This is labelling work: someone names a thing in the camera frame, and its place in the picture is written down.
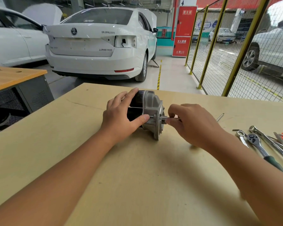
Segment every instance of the starter motor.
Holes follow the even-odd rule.
[[[159,140],[166,116],[164,115],[162,100],[155,95],[154,91],[139,90],[132,99],[127,118],[132,121],[142,114],[148,114],[150,119],[140,127],[144,130],[150,130],[154,134],[154,139]]]

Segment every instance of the box-end wrench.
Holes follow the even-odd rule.
[[[283,167],[262,147],[260,138],[255,133],[248,134],[247,140],[258,149],[266,162],[272,164],[274,167],[283,172]]]
[[[246,134],[241,131],[241,130],[238,130],[235,134],[235,136],[237,136],[239,138],[239,140],[246,146],[248,147],[248,144],[246,143],[244,137],[246,136]]]
[[[283,150],[278,145],[276,145],[270,138],[267,137],[263,132],[261,132],[259,129],[257,129],[254,125],[250,126],[249,131],[251,133],[255,133],[258,136],[260,136],[265,143],[267,143],[270,147],[275,149],[282,157],[283,157]]]

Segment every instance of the wheel rim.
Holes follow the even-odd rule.
[[[147,59],[146,57],[144,58],[144,77],[146,76],[147,73]]]
[[[249,67],[253,62],[254,62],[254,59],[255,59],[255,51],[254,50],[249,50],[246,55],[245,55],[245,58],[243,60],[243,66],[244,67]]]

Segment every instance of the car tire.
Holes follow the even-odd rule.
[[[244,57],[241,68],[248,71],[257,69],[259,67],[258,64],[259,52],[260,50],[258,47],[250,46]]]
[[[155,47],[155,53],[154,53],[154,55],[152,57],[152,60],[155,60],[155,58],[156,58],[156,50],[157,50],[157,44],[156,44],[156,47]]]
[[[147,77],[147,70],[148,70],[148,56],[147,53],[144,55],[144,63],[142,65],[141,73],[138,76],[135,76],[135,80],[137,82],[145,81]]]

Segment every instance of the jack stand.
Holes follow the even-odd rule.
[[[155,60],[154,60],[154,59],[152,59],[152,61],[153,61],[153,62],[155,62]],[[156,65],[157,65],[157,67],[159,68],[159,65],[157,64],[157,62],[155,62],[155,64],[156,64]]]

